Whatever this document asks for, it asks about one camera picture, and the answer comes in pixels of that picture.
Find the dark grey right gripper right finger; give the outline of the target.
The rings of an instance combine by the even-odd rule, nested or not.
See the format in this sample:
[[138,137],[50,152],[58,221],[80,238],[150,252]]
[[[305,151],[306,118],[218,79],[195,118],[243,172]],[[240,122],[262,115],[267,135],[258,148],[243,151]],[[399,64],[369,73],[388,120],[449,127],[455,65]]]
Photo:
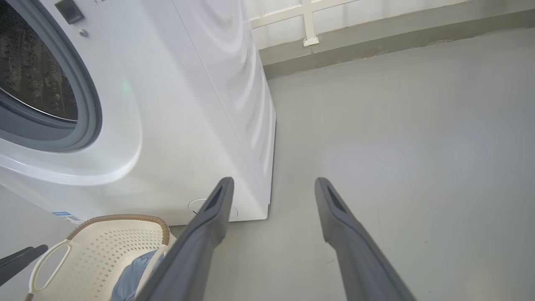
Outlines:
[[316,179],[315,197],[324,240],[337,255],[346,300],[416,301],[328,179]]

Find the blue cream cartoon print garment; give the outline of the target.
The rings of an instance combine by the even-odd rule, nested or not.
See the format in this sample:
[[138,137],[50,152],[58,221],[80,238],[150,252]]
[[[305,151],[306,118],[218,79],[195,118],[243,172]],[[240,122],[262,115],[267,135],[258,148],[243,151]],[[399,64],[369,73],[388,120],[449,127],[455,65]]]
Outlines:
[[154,254],[155,251],[151,251],[140,255],[124,268],[112,290],[110,301],[134,301],[141,277]]

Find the cream perforated laundry basket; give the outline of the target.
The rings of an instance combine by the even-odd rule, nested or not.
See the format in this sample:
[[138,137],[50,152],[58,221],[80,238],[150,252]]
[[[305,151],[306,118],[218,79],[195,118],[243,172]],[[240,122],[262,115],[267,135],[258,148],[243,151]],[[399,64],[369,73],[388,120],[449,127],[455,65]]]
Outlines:
[[155,251],[137,294],[175,242],[159,217],[114,214],[89,219],[38,260],[24,301],[110,301],[124,268]]

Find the washing machine drum opening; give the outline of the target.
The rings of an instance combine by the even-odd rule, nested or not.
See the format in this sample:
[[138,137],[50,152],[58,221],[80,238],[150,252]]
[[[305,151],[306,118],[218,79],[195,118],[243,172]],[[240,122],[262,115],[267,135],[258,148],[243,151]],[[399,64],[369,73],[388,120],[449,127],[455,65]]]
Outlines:
[[78,107],[60,64],[34,29],[0,0],[0,101],[74,124]]

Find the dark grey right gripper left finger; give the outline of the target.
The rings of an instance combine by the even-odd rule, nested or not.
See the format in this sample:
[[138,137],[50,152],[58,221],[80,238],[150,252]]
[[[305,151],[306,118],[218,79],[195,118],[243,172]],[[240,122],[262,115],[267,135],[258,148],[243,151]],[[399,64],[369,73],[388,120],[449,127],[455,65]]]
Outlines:
[[233,178],[221,179],[136,301],[203,301],[214,250],[226,236],[233,195]]

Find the white railing frame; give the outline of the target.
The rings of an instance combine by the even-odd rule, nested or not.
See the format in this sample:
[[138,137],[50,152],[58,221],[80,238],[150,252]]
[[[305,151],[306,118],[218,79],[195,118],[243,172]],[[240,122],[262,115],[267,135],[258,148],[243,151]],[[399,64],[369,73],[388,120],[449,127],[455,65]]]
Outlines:
[[441,8],[468,0],[244,0],[258,49],[300,41],[361,23]]

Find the blue energy label sticker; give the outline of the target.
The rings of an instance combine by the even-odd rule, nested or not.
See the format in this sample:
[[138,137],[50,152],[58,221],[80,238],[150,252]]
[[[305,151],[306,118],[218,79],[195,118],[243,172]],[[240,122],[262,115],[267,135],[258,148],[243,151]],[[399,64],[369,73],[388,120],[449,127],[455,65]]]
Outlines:
[[84,223],[84,220],[81,220],[78,217],[75,217],[73,214],[67,212],[54,212],[53,214],[56,217],[61,217],[62,219],[75,225],[81,225],[82,223]]

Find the round white filter cover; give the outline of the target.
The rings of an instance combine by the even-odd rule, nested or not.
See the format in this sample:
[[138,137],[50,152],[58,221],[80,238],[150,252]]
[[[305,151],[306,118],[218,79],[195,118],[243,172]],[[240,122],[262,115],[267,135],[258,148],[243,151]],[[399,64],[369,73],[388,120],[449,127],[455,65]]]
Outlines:
[[[189,210],[194,214],[198,214],[206,201],[206,198],[193,200],[189,203]],[[229,214],[229,222],[234,221],[238,217],[238,215],[238,210],[236,209],[236,207],[232,206]]]

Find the white front-load washing machine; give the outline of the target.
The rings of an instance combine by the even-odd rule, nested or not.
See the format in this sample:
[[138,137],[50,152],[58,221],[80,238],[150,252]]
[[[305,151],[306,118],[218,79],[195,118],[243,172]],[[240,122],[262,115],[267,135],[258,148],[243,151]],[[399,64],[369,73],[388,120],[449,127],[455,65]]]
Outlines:
[[232,222],[269,215],[276,112],[243,0],[75,0],[60,27],[95,84],[98,137],[73,152],[0,139],[0,186],[81,220],[148,214],[189,223],[189,203],[234,180]]

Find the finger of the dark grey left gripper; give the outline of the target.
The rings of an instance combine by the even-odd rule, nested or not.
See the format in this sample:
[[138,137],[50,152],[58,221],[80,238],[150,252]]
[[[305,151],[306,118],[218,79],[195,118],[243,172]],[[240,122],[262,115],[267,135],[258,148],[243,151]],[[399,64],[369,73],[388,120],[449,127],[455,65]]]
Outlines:
[[11,278],[25,269],[34,260],[44,255],[47,251],[47,245],[27,247],[0,259],[0,286],[11,280]]

